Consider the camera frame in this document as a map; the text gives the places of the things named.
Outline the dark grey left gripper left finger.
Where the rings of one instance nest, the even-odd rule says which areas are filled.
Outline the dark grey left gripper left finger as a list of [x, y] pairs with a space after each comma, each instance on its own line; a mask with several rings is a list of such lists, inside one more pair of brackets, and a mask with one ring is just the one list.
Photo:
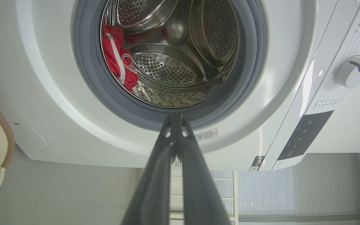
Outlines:
[[122, 225], [168, 225], [174, 114], [168, 115], [131, 198]]

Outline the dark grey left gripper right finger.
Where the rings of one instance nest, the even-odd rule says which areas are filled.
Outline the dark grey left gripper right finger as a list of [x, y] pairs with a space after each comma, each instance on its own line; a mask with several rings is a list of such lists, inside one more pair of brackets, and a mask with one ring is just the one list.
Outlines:
[[176, 114], [177, 156], [182, 162], [186, 225], [230, 225], [203, 153], [184, 114]]

